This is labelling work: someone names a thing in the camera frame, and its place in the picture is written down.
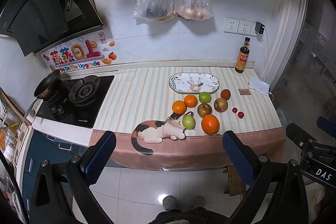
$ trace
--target frying pan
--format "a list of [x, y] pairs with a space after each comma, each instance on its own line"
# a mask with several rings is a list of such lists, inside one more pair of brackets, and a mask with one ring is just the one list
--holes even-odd
[[25, 112], [25, 118], [29, 115], [32, 110], [35, 102], [39, 99], [46, 99], [49, 95], [57, 91], [59, 82], [61, 80], [61, 71], [59, 69], [54, 70], [49, 73], [44, 79], [38, 84], [35, 89], [34, 96], [36, 97], [35, 101], [29, 106]]

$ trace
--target striped tablecloth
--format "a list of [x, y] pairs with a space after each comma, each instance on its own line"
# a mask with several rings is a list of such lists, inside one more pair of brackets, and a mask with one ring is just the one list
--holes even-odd
[[[250, 90], [251, 95], [244, 96], [238, 92], [238, 88], [248, 88], [251, 76], [257, 77], [253, 69], [245, 69], [244, 73], [239, 74], [234, 68], [163, 67], [118, 71], [100, 108], [94, 129], [132, 133], [142, 121], [165, 121], [166, 117], [172, 114], [172, 103], [185, 97], [184, 94], [173, 91], [168, 85], [169, 78], [178, 72], [206, 72], [218, 78], [219, 89], [212, 94], [209, 103], [212, 108], [215, 99], [220, 97], [221, 90], [231, 91], [227, 111], [219, 113], [213, 108], [212, 114], [220, 122], [220, 134], [227, 130], [243, 133], [281, 127], [268, 96], [255, 90]], [[237, 114], [231, 111], [233, 107], [244, 112], [243, 119], [239, 119]], [[201, 129], [202, 119], [197, 114], [197, 106], [188, 108], [187, 111], [194, 112], [196, 126], [195, 130], [186, 130], [185, 135], [205, 135]]]

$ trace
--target small coaster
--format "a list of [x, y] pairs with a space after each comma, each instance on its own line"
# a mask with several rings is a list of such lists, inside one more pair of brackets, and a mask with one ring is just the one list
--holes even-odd
[[249, 89], [238, 89], [240, 95], [251, 95]]

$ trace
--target bottle label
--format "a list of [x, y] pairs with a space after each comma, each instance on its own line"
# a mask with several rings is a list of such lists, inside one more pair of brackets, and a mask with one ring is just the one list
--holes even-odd
[[247, 61], [248, 56], [249, 56], [248, 54], [244, 54], [242, 52], [239, 52], [238, 60], [237, 60], [237, 64], [236, 64], [236, 69], [238, 69], [238, 70], [244, 70], [245, 69], [245, 65], [246, 65], [246, 61]]

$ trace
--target stove knob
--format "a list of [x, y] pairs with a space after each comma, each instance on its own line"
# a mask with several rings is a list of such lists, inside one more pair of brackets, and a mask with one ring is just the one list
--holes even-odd
[[57, 111], [57, 107], [56, 107], [55, 105], [52, 105], [52, 107], [51, 107], [51, 111], [52, 111], [53, 113], [55, 113], [55, 112]]
[[64, 113], [64, 107], [58, 106], [57, 111], [58, 111], [59, 114], [63, 114]]

